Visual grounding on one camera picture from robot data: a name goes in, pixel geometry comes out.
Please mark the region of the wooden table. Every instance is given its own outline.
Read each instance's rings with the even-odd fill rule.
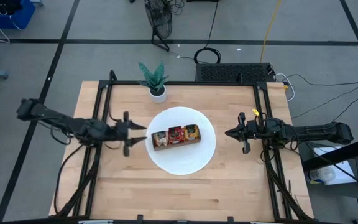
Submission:
[[[97,87],[98,82],[82,83],[74,117],[91,118]],[[145,220],[225,221],[233,216],[235,221],[273,221],[267,173],[259,157],[261,140],[250,140],[251,152],[244,155],[242,144],[224,134],[237,126],[241,111],[247,119],[254,119],[252,87],[169,85],[167,91],[167,101],[157,105],[151,102],[145,87],[114,85],[110,103],[112,116],[121,118],[122,113],[128,111],[131,120],[147,127],[154,116],[167,108],[194,108],[210,120],[216,132],[213,158],[200,171],[180,176],[157,167],[143,142],[131,149],[130,157],[124,157],[122,149],[103,146],[91,218],[133,220],[142,214]],[[291,124],[282,83],[268,83],[268,93],[273,116]],[[265,109],[262,92],[260,97]],[[107,123],[113,125],[114,121],[108,119]],[[145,131],[131,132],[131,136],[144,135]],[[67,146],[65,157],[77,147],[77,142]],[[75,154],[62,172],[59,208],[78,186],[84,151]],[[291,180],[292,194],[306,214],[313,217],[299,156],[288,150],[281,150],[281,155],[287,184]],[[284,218],[282,198],[277,195],[280,216]],[[85,210],[85,201],[82,201],[81,213]]]

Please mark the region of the floor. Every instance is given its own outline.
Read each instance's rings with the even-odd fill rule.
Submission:
[[[28,147],[24,144],[32,132],[27,132],[28,123],[16,119],[22,98],[41,97],[48,107],[73,114],[83,80],[107,79],[110,69],[120,80],[140,80],[138,62],[155,67],[163,60],[170,80],[195,78],[192,60],[149,44],[151,28],[142,0],[43,2],[26,30],[4,30],[12,43],[0,44],[0,70],[10,75],[0,80],[0,220],[4,221],[48,215],[63,157],[64,147],[43,127],[36,127],[31,142],[25,141]],[[259,61],[275,5],[273,0],[220,0],[210,46],[221,52],[222,63]],[[168,38],[173,52],[192,57],[204,46],[214,8],[215,3],[191,2],[181,15],[173,16]],[[268,39],[274,41],[268,42],[263,61],[277,73],[301,74],[313,83],[358,81],[357,0],[283,0]],[[202,53],[199,60],[215,58]],[[298,77],[290,80],[296,91],[289,103],[293,116],[357,86],[310,86]],[[331,122],[357,98],[358,90],[293,123]],[[350,125],[358,141],[358,102],[338,121]],[[305,149],[301,153],[310,156]],[[25,160],[13,188],[8,182],[18,156]],[[314,215],[321,221],[351,223],[358,218],[356,199],[322,185],[310,185],[309,190]]]

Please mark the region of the fan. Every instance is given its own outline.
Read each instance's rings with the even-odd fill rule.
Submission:
[[[144,1],[147,17],[153,28],[152,44],[169,51],[168,45],[164,39],[172,33],[172,13],[171,5],[167,0],[145,0]],[[157,36],[164,46],[154,42],[154,36]]]

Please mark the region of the potted plant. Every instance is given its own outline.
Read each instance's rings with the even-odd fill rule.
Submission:
[[[139,81],[143,86],[149,88],[151,99],[154,103],[163,103],[167,99],[167,89],[164,83],[168,76],[164,77],[164,64],[160,62],[154,73],[139,62],[139,68],[144,74],[145,81]]]

